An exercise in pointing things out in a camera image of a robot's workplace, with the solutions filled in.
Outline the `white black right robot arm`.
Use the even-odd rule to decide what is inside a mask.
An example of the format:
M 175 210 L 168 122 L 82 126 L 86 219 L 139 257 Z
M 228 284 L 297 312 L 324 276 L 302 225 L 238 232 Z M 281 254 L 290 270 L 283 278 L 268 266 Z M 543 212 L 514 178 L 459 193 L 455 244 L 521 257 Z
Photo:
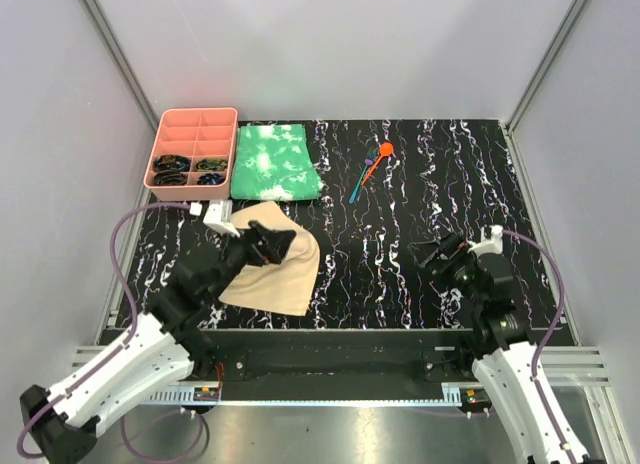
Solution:
M 502 227 L 494 226 L 478 243 L 452 233 L 408 249 L 432 283 L 458 290 L 470 303 L 473 334 L 454 355 L 454 368 L 482 385 L 517 462 L 590 463 L 540 364 L 542 347 L 512 303 L 514 276 L 502 237 Z

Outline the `beige cloth napkin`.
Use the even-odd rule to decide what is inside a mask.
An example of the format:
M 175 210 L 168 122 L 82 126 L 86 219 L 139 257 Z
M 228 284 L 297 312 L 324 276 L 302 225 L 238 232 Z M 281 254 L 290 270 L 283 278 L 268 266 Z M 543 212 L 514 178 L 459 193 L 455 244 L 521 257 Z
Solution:
M 282 264 L 244 267 L 220 300 L 245 309 L 305 315 L 319 271 L 320 248 L 315 237 L 274 202 L 253 205 L 231 215 L 231 223 L 237 228 L 247 226 L 251 220 L 270 230 L 293 230 L 296 237 Z

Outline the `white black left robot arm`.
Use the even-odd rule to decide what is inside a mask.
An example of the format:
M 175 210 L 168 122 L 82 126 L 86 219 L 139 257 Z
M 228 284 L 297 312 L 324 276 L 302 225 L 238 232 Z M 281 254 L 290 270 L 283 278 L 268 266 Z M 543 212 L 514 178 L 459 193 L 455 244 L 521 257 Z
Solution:
M 199 325 L 247 266 L 279 265 L 296 237 L 256 220 L 221 251 L 198 248 L 118 338 L 63 381 L 20 397 L 23 436 L 51 463 L 78 463 L 115 421 L 165 386 L 203 380 L 217 369 L 216 346 Z

